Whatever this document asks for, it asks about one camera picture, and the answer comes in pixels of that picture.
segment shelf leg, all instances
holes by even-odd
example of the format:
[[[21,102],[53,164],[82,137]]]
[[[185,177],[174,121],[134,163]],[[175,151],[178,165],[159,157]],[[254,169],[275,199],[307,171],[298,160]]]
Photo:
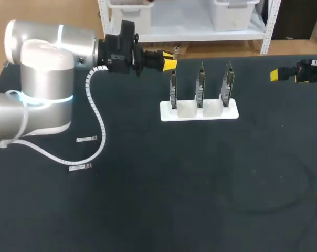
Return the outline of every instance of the shelf leg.
[[[108,13],[108,6],[105,0],[98,0],[98,5],[100,11],[101,25],[105,36],[106,34],[111,34],[111,24]]]
[[[276,19],[278,17],[278,12],[280,9],[281,0],[268,0],[268,6],[270,7],[270,11],[268,12],[268,20],[266,25],[266,33],[265,38],[263,39],[262,47],[261,47],[261,54],[267,54],[270,41],[272,40],[272,35],[274,31],[274,26]]]

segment white holder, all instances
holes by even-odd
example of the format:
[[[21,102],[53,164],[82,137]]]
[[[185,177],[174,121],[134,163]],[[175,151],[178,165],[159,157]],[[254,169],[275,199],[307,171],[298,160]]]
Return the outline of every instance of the white holder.
[[[225,120],[239,118],[236,101],[230,99],[228,108],[223,106],[221,95],[219,99],[207,99],[203,101],[203,108],[197,107],[195,100],[177,101],[177,109],[172,109],[170,101],[160,103],[161,121],[202,121]]]

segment glowing blue ring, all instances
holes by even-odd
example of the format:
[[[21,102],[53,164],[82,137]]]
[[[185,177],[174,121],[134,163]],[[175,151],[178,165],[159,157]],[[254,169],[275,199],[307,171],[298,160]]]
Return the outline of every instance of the glowing blue ring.
[[[67,98],[63,99],[57,99],[57,100],[49,100],[49,99],[41,99],[41,98],[34,98],[30,97],[23,92],[21,92],[21,98],[24,100],[27,104],[34,104],[34,105],[39,105],[39,104],[55,104],[55,103],[63,103],[67,102],[73,99],[73,95]]]

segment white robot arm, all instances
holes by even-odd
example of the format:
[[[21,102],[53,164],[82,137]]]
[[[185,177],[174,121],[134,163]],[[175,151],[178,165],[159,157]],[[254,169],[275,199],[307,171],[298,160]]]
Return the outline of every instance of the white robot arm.
[[[5,33],[5,52],[10,63],[20,64],[21,91],[0,94],[0,147],[10,143],[27,145],[56,162],[83,165],[102,151],[105,129],[90,93],[90,79],[97,71],[128,74],[143,67],[158,71],[175,69],[172,55],[144,52],[134,35],[133,22],[123,21],[120,35],[96,39],[94,32],[64,25],[44,25],[13,20]],[[83,161],[61,160],[30,142],[24,135],[56,134],[67,130],[72,118],[74,69],[91,71],[86,91],[100,123],[102,142],[98,151]]]

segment black tablecloth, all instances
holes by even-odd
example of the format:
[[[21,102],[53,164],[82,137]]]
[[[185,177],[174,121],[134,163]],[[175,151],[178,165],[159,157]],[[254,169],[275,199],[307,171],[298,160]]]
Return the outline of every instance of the black tablecloth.
[[[317,83],[269,81],[301,58],[230,59],[240,117],[226,121],[161,122],[169,73],[97,73],[107,142],[92,169],[0,149],[0,251],[317,252]],[[205,98],[218,97],[228,60],[203,60]],[[201,62],[180,61],[179,99],[193,98]],[[86,74],[70,129],[26,139],[67,160],[95,152],[99,142],[76,143],[100,131]],[[0,92],[19,83],[19,67],[4,68]]]

